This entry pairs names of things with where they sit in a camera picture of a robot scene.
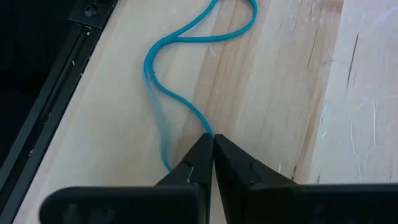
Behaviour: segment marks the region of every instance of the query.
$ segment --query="wooden board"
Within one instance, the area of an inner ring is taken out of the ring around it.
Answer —
[[[244,36],[161,51],[160,80],[216,133],[298,183],[398,178],[398,0],[257,1],[258,20]],[[166,174],[142,63],[208,2],[119,0],[16,223],[37,223],[43,199],[63,187],[152,185]],[[188,35],[223,34],[250,17],[244,0],[222,0]],[[161,100],[175,165],[203,128],[179,102]],[[225,223],[215,179],[212,194],[211,223]]]

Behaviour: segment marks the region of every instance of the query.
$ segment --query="light wood surface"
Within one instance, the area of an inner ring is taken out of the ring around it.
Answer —
[[[223,133],[300,184],[398,179],[398,0],[257,0],[244,36],[175,44],[157,76]],[[51,192],[76,185],[152,185],[167,172],[144,89],[149,47],[209,0],[119,0],[15,223],[37,223]],[[189,35],[245,24],[244,0],[221,0]],[[203,132],[161,96],[175,165]],[[213,179],[211,223],[225,223]]]

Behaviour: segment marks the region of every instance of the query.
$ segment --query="teal plastic strand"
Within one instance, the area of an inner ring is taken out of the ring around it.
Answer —
[[[211,135],[213,135],[213,131],[211,129],[210,123],[207,121],[203,113],[195,107],[191,102],[183,98],[182,96],[170,91],[166,87],[164,87],[156,78],[155,71],[154,71],[154,61],[156,58],[157,53],[166,45],[177,43],[177,42],[183,42],[183,43],[207,43],[207,42],[220,42],[220,41],[225,41],[229,39],[233,39],[239,35],[244,34],[246,31],[248,31],[254,24],[257,18],[257,2],[256,0],[247,0],[249,4],[252,6],[253,9],[253,15],[252,19],[242,28],[239,30],[236,30],[234,32],[231,32],[229,34],[223,34],[223,35],[214,35],[214,36],[208,36],[208,37],[180,37],[184,32],[188,31],[191,29],[193,26],[197,25],[200,21],[202,21],[210,12],[213,10],[215,7],[216,3],[219,0],[211,0],[209,3],[208,7],[194,20],[189,22],[187,25],[185,25],[183,28],[169,34],[166,37],[161,38],[158,40],[149,50],[148,54],[145,57],[144,60],[144,78],[145,82],[147,85],[147,90],[148,90],[148,95],[150,98],[150,102],[152,105],[152,109],[154,111],[154,116],[155,116],[155,122],[159,130],[159,147],[160,147],[160,156],[162,159],[162,162],[164,163],[164,166],[168,171],[171,171],[171,165],[168,162],[167,159],[167,149],[169,146],[169,132],[168,132],[168,124],[166,120],[166,116],[163,112],[162,105],[156,96],[156,92],[153,90],[151,86],[151,80],[155,87],[160,90],[161,92],[171,96],[172,98],[175,98],[176,100],[180,101],[187,107],[189,107],[199,118],[201,123],[203,124],[203,127],[205,131]]]

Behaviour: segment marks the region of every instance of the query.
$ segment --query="wood grain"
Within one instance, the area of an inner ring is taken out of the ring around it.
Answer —
[[[257,1],[258,20],[244,36],[161,51],[159,79],[216,133],[298,183],[398,178],[398,0]],[[157,39],[207,4],[119,0],[16,223],[37,223],[43,199],[63,187],[152,185],[166,174],[142,63]],[[250,17],[244,0],[221,0],[187,35],[224,34]],[[188,108],[160,98],[175,165],[203,128]],[[225,223],[215,179],[212,194],[211,223]]]

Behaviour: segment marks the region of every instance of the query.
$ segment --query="dark background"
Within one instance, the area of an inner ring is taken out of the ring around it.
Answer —
[[[0,165],[71,26],[74,0],[0,0]]]

